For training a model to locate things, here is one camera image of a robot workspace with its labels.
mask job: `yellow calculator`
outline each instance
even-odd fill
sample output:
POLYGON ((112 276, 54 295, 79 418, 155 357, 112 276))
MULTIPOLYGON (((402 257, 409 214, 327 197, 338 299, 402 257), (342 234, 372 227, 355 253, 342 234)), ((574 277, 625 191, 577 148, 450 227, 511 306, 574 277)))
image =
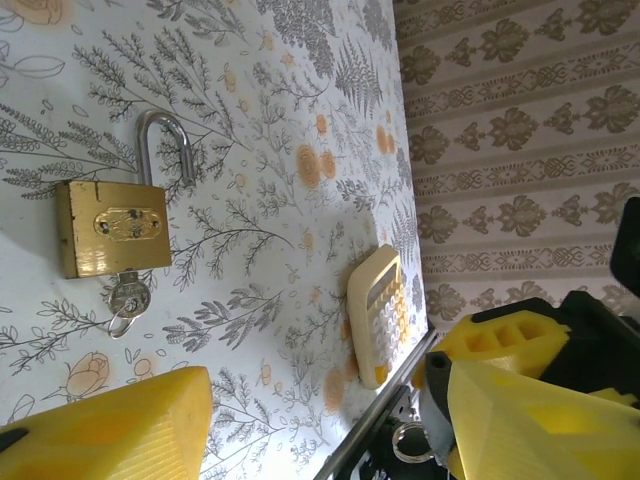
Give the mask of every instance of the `yellow calculator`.
POLYGON ((400 256, 383 245, 349 277, 347 310, 360 379, 375 390, 387 380, 400 343, 409 339, 400 256))

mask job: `padlock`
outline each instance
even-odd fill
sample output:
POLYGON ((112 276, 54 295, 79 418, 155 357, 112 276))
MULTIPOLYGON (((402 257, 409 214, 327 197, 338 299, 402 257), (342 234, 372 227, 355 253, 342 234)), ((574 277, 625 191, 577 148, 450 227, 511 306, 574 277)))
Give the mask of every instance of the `padlock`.
POLYGON ((180 149, 182 182, 195 185, 191 145, 180 122, 163 110, 144 112, 136 125, 141 184, 71 180, 56 186, 66 278, 171 265, 165 192, 151 178, 148 134, 153 123, 171 132, 180 149))

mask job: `wallpaper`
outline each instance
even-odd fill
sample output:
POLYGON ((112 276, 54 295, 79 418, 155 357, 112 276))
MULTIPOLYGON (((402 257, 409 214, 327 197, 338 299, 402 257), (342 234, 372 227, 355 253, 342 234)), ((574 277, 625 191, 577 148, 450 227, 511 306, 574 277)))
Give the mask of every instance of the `wallpaper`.
POLYGON ((395 0, 429 318, 587 290, 640 194, 635 0, 395 0))
POLYGON ((377 246, 399 251, 410 304, 395 365, 427 329, 391 2, 3 5, 0 419, 204 365, 202 478, 311 478, 376 395, 345 295, 377 246), (185 127, 196 185, 152 127, 173 265, 140 272, 151 306, 114 341, 115 278, 62 278, 54 186, 135 182, 149 108, 185 127))

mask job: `metal rod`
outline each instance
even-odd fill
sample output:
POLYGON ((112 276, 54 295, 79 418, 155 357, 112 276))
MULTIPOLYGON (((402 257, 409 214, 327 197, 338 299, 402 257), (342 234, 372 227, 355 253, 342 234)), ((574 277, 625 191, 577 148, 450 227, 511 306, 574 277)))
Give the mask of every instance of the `metal rod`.
POLYGON ((173 135, 173 138, 175 138, 180 150, 182 183, 185 187, 194 186, 196 184, 196 174, 193 166, 191 143, 189 142, 187 132, 174 115, 159 109, 147 110, 138 117, 138 121, 136 122, 136 153, 138 156, 138 174, 140 181, 143 185, 153 185, 149 160, 149 127, 151 127, 153 123, 167 127, 173 135))
POLYGON ((332 475, 337 474, 345 463, 349 460, 349 457, 353 453, 354 449, 362 441, 365 435, 369 432, 372 425, 380 416, 387 403, 393 396, 398 385, 405 384, 411 373, 422 358, 425 352, 434 344, 436 337, 436 331, 428 332, 422 339, 416 344, 411 351, 407 359, 398 368, 396 373, 391 377, 389 383, 387 383, 378 396, 373 400, 369 408, 364 412, 358 423, 349 431, 342 443, 331 454, 327 461, 324 463, 320 471, 316 474, 314 480, 325 480, 332 478, 332 475))

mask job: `key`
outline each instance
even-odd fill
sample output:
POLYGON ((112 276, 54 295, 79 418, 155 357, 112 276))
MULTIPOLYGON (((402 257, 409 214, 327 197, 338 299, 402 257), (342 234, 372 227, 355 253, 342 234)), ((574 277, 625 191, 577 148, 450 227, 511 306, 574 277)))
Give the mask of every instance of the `key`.
POLYGON ((122 337, 133 322, 149 308, 151 292, 138 278, 138 272, 129 271, 118 274, 118 283, 109 294, 107 300, 113 318, 109 322, 109 336, 117 339, 122 337), (121 318, 123 327, 116 329, 116 319, 121 318))

